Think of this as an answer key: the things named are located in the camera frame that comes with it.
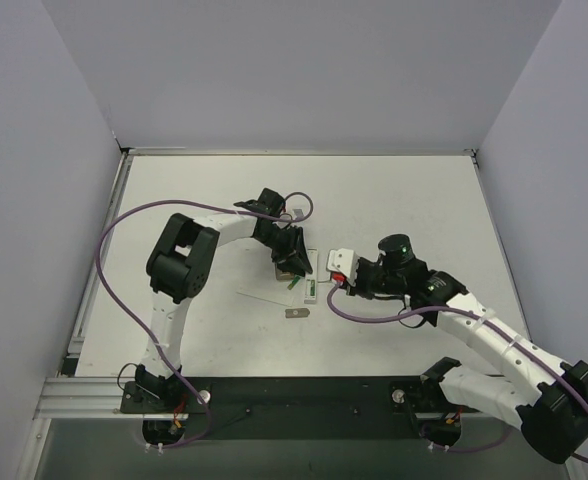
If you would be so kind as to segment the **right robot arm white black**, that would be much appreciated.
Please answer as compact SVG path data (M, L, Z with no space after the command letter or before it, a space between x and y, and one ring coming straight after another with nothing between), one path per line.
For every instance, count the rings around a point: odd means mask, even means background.
M571 364L518 334L464 284L417 258L408 236L387 236L378 250L368 260L341 249L327 267L351 296L408 302L411 315L455 337L500 374L443 359L425 374L442 396L519 429L550 462L577 458L588 439L588 364Z

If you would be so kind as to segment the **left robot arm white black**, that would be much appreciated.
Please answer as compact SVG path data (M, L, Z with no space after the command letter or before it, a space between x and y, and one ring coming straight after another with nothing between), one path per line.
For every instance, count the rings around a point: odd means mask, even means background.
M163 229L146 265L153 292L151 332L136 385L157 411L178 402L182 382L181 341L192 300L205 287L216 250L241 239L254 239L271 250L276 269L296 276L313 272L303 229L281 219L286 198L268 188L256 200L238 202L239 213L190 218L176 213Z

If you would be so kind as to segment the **white remote control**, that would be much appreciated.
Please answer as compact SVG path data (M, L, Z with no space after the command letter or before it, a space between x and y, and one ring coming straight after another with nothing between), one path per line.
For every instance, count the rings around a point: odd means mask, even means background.
M313 305L317 302L318 290L318 250L307 250L308 260L312 271L304 277L304 296L303 301L306 305Z

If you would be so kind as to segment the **green AAA battery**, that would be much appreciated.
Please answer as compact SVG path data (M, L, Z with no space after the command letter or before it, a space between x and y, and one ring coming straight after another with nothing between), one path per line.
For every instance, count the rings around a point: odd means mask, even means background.
M289 283L289 285L287 286L288 290L292 290L302 279L302 277L296 276L295 278L293 278L291 280L291 282Z

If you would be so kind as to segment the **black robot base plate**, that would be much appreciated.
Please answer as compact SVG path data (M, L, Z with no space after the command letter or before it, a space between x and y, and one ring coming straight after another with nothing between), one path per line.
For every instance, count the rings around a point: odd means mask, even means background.
M194 377L176 402L134 381L120 410L143 417L147 442L211 440L401 440L455 443L466 408L416 376Z

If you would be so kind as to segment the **small grey battery cover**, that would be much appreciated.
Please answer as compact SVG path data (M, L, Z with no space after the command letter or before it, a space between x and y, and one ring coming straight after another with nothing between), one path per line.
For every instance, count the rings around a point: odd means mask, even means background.
M285 317L287 319L307 318L310 315L308 308L291 308L285 310Z

